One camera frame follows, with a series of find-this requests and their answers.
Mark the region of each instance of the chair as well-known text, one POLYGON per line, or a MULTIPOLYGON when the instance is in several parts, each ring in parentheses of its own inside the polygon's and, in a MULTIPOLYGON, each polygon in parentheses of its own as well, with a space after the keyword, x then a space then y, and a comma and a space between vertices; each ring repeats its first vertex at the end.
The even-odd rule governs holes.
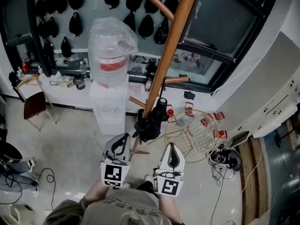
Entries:
POLYGON ((46 108, 46 99, 45 99, 46 96, 45 96, 45 93, 43 92, 42 84, 39 81, 37 75, 23 79, 15 89, 18 90, 18 92, 21 94, 21 96, 25 100, 25 103, 24 103, 24 119, 27 120, 32 126, 34 126, 37 130, 40 131, 40 129, 32 121, 29 120, 29 118, 32 118, 33 116, 38 115, 39 113, 41 113, 43 111, 45 111, 47 113, 47 115, 54 121, 54 124, 57 123, 54 120, 54 118, 52 117, 52 115, 50 114, 50 112, 46 108), (22 85, 27 84, 27 83, 29 83, 33 80, 37 81, 37 84, 39 85, 39 87, 42 91, 32 95, 29 98, 25 98, 24 95, 19 90, 19 88, 22 85))

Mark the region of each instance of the wire basket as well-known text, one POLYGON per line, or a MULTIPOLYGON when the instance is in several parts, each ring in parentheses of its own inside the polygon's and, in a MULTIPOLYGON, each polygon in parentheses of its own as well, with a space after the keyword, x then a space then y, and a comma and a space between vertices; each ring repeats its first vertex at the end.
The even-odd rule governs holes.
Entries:
POLYGON ((165 144, 173 142, 187 163, 199 162, 210 156, 217 146, 214 130, 218 131, 210 114, 200 110, 183 111, 167 124, 165 144))

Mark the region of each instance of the floor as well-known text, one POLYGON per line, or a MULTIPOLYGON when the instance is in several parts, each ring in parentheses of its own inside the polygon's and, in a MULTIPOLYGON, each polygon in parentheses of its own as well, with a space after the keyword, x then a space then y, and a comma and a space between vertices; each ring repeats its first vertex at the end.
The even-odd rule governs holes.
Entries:
MULTIPOLYGON (((94 141, 94 132, 98 129, 93 112, 55 107, 51 113, 58 120, 54 125, 47 115, 40 114, 32 119, 41 131, 23 120, 23 103, 17 99, 6 98, 4 114, 7 121, 7 142, 14 145, 23 158, 34 158, 36 166, 31 176, 37 178, 43 168, 51 168, 55 173, 56 190, 53 206, 65 199, 79 201, 88 189, 100 178, 100 160, 102 152, 94 141)), ((135 118, 126 117, 126 132, 134 132, 135 118)), ((104 148, 112 136, 96 132, 96 140, 104 148)), ((138 185, 145 174, 152 174, 159 165, 164 150, 163 140, 157 140, 144 150, 150 155, 136 155, 127 175, 127 181, 138 185)), ((221 187, 211 176, 210 166, 206 161, 185 166, 184 185, 175 201, 185 224, 210 225, 221 187)), ((53 183, 46 181, 45 173, 40 182, 40 195, 33 198, 30 191, 24 191, 18 203, 27 204, 36 213, 35 224, 45 218, 45 210, 51 210, 53 183)), ((240 174, 224 185, 213 217, 213 225, 221 225, 233 220, 241 222, 240 174)), ((0 191, 0 201, 10 202, 18 198, 18 193, 0 191)))
MULTIPOLYGON (((280 136, 287 133, 286 125, 277 129, 280 136)), ((264 137, 271 174, 272 205, 269 225, 275 225, 280 211, 293 192, 300 189, 300 146, 292 151, 289 136, 275 144, 275 131, 264 137)))

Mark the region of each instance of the black window frame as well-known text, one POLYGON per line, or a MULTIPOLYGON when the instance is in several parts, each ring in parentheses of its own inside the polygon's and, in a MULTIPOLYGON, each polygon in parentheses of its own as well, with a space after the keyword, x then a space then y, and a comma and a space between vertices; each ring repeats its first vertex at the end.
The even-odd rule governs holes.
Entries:
MULTIPOLYGON (((36 23, 36 16, 35 16, 35 1, 34 0, 27 0, 27 10, 28 10, 28 17, 30 22, 30 34, 26 38, 22 39, 13 39, 8 41, 6 32, 4 29, 4 21, 3 21, 3 6, 9 0, 2 0, 1 2, 1 9, 0 9, 0 33, 2 36, 2 42, 4 44, 4 48, 6 50, 8 59, 13 67, 13 70, 16 72, 17 68, 20 66, 20 62, 22 63, 18 51, 15 45, 19 44, 26 44, 26 43, 34 43, 36 47, 36 55, 38 60, 40 61, 41 67, 46 76, 50 76, 55 74, 57 71, 60 71, 62 74, 66 75, 75 75, 78 73, 76 70, 68 70, 68 69, 56 69, 52 65, 55 62, 53 58, 49 58, 43 55, 43 48, 41 44, 41 40, 38 34, 38 28, 36 23)), ((186 34, 186 30, 188 28, 189 23, 193 18, 193 14, 196 10, 196 5, 198 0, 195 0, 193 8, 190 12, 189 19, 186 23, 186 27, 181 35, 180 42, 177 45, 178 49, 182 49, 188 52, 197 53, 199 55, 203 55, 206 57, 210 57, 212 59, 218 60, 222 62, 220 67, 217 69, 216 73, 211 78, 210 82, 205 84, 200 84, 197 82, 189 81, 185 83, 171 83, 167 84, 168 87, 173 88, 180 88, 185 90, 193 90, 205 93, 211 93, 218 87, 222 86, 225 81, 229 78, 232 72, 236 69, 239 63, 242 61, 244 56, 249 51, 250 47, 256 40, 257 36, 261 32, 276 0, 238 0, 243 5, 245 5, 248 9, 250 9, 254 14, 255 17, 251 22, 251 26, 249 26, 246 34, 243 36, 238 48, 236 49, 233 56, 229 56, 225 53, 220 51, 213 50, 203 45, 194 44, 192 42, 186 41, 184 36, 186 34)), ((29 74, 37 73, 37 69, 32 69, 29 71, 29 74)), ((147 81, 146 76, 143 75, 135 75, 129 73, 129 81, 136 82, 136 83, 145 83, 147 81)))

